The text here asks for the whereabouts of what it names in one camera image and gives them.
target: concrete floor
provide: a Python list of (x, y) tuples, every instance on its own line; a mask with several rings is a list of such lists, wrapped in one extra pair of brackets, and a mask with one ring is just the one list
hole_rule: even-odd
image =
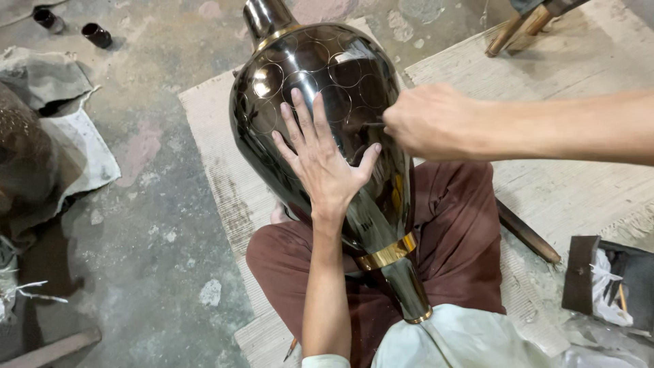
[[(367, 16), (400, 69), (513, 14), (506, 0), (288, 4), (303, 23)], [(77, 55), (91, 82), (102, 85), (86, 111), (124, 175), (43, 226), (22, 261), (22, 282), (50, 280), (41, 292), (70, 300), (25, 303), (26, 316), (38, 325), (22, 326), (24, 348), (93, 324), (103, 331), (100, 344), (55, 367), (248, 366), (233, 334), (254, 316), (177, 99), (249, 58), (243, 5), (70, 0), (53, 10), (67, 22), (63, 35), (49, 36), (31, 19), (0, 28), (1, 49)], [(79, 34), (86, 22), (112, 33), (112, 49), (98, 49)], [(218, 284), (220, 293), (201, 295)], [(210, 298), (217, 295), (219, 303)]]

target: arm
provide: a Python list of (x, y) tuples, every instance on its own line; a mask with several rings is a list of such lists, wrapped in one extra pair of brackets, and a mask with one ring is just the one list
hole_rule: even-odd
[(387, 133), (428, 160), (558, 158), (654, 165), (654, 91), (541, 102), (479, 101), (446, 84), (403, 91)]
[(370, 178), (381, 146), (371, 145), (359, 167), (349, 166), (332, 137), (322, 95), (318, 93), (313, 100), (313, 122), (301, 92), (293, 88), (291, 96), (301, 131), (287, 103), (282, 103), (281, 112), (297, 154), (279, 132), (273, 132), (273, 139), (311, 198), (313, 251), (302, 320), (302, 352), (305, 357), (338, 354), (349, 359), (352, 331), (341, 227), (350, 201)]

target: white plastic bag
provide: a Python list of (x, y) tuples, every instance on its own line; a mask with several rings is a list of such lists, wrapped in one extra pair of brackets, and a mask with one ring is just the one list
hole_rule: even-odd
[(622, 280), (622, 277), (611, 273), (611, 263), (603, 249), (598, 249), (595, 264), (591, 265), (593, 273), (593, 314), (605, 321), (618, 326), (628, 327), (634, 324), (634, 318), (626, 311), (620, 309), (616, 303), (607, 300), (610, 293), (604, 298), (604, 290), (610, 281)]

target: brass band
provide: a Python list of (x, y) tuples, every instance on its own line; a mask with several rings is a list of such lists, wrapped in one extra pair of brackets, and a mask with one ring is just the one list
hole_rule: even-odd
[(284, 33), (294, 31), (300, 27), (302, 27), (301, 24), (296, 24), (295, 26), (290, 26), (284, 29), (280, 29), (279, 31), (273, 33), (272, 35), (266, 37), (263, 41), (261, 41), (261, 43), (259, 43), (259, 47), (256, 48), (256, 51), (262, 50), (264, 47), (266, 47), (266, 45), (268, 45), (270, 42), (274, 41), (275, 39), (279, 38), (279, 36), (283, 35)]
[(434, 310), (432, 309), (432, 306), (429, 306), (429, 310), (427, 313), (424, 314), (424, 316), (420, 318), (416, 318), (415, 320), (405, 320), (407, 323), (410, 323), (412, 325), (416, 325), (418, 323), (424, 322), (429, 319), (429, 317), (432, 316), (432, 313), (434, 313)]
[(415, 249), (417, 243), (413, 233), (406, 234), (402, 239), (387, 246), (386, 248), (376, 251), (375, 253), (357, 257), (354, 260), (359, 268), (364, 271), (376, 270), (388, 266), (398, 259), (406, 256)]

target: white shirt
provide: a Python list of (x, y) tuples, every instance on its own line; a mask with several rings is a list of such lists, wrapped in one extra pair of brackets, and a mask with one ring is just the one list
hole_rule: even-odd
[[(552, 367), (538, 347), (521, 338), (503, 314), (452, 304), (434, 307), (429, 320), (390, 326), (372, 361), (373, 368)], [(349, 368), (342, 356), (302, 360), (302, 368)]]

